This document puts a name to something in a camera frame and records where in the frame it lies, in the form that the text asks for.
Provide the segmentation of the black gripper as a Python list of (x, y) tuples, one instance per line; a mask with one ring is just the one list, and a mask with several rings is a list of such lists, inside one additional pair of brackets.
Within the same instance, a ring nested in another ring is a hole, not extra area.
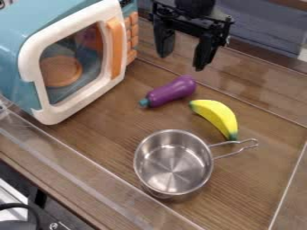
[(202, 71), (213, 62), (218, 47), (229, 43), (233, 17), (217, 7), (217, 0), (153, 0), (150, 20), (157, 51), (166, 58), (174, 51), (175, 32), (197, 38), (194, 67)]

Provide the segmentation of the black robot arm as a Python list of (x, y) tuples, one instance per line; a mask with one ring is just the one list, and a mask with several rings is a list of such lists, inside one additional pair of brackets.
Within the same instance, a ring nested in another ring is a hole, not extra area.
[(230, 41), (233, 17), (217, 7), (217, 0), (153, 0), (150, 20), (157, 52), (166, 58), (175, 48), (177, 32), (195, 38), (194, 68), (202, 71), (213, 62), (219, 47)]

